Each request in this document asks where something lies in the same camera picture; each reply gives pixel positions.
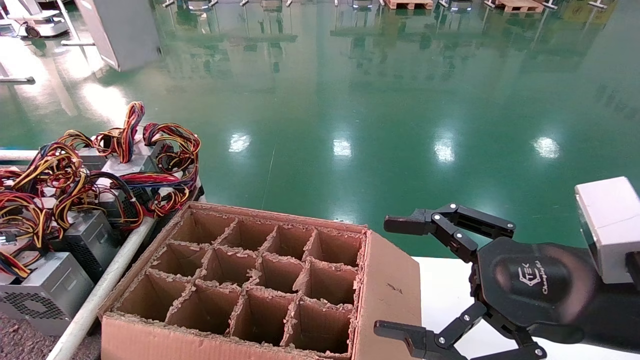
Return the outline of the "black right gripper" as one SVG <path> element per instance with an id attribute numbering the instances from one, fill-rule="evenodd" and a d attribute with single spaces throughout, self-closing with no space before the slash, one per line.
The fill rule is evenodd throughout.
<path id="1" fill-rule="evenodd" d="M 439 333 L 377 320 L 375 335 L 402 341 L 412 358 L 422 360 L 464 360 L 455 345 L 484 318 L 509 334 L 517 348 L 483 355 L 482 360 L 545 360 L 546 350 L 531 336 L 560 344 L 583 342 L 582 317 L 597 289 L 589 252 L 562 244 L 519 243 L 512 240 L 515 229 L 512 221 L 457 203 L 386 216 L 387 233 L 432 235 L 460 260 L 474 264 L 471 288 L 479 301 Z M 493 241 L 480 248 L 464 231 Z"/>

